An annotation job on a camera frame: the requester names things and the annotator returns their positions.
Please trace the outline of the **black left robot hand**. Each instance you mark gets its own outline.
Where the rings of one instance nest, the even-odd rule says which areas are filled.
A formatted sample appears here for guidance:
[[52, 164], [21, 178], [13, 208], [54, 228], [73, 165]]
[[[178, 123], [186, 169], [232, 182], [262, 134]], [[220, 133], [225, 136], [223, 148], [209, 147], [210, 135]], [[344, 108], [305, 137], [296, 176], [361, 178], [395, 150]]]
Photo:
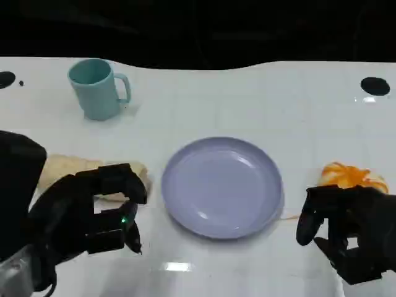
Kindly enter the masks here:
[[[118, 208], [95, 213], [94, 198], [123, 194]], [[137, 208], [147, 203], [147, 191], [130, 165], [101, 166], [69, 174], [50, 186], [28, 213], [31, 239], [53, 265], [81, 253], [96, 254], [127, 246], [142, 249], [135, 222]]]

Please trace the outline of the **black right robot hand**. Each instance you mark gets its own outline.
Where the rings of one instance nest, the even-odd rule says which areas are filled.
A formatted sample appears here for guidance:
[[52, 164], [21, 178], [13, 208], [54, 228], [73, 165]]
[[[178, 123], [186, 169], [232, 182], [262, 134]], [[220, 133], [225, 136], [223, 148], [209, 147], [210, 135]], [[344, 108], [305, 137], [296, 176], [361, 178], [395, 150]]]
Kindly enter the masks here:
[[310, 187], [296, 240], [315, 242], [349, 285], [395, 270], [395, 196], [373, 187]]

